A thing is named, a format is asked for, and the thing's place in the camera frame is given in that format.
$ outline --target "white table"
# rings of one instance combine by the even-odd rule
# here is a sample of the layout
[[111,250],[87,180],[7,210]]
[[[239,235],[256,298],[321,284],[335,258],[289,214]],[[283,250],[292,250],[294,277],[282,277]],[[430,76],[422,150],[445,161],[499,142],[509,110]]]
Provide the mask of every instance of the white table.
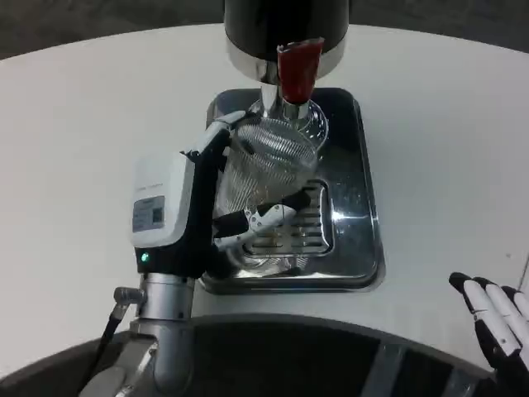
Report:
[[[193,314],[296,313],[358,323],[485,366],[453,270],[516,285],[529,251],[529,56],[351,26],[319,86],[360,102],[387,261],[365,294],[214,296]],[[0,376],[98,337],[118,285],[134,160],[202,133],[217,93],[257,84],[223,27],[64,45],[0,63]]]

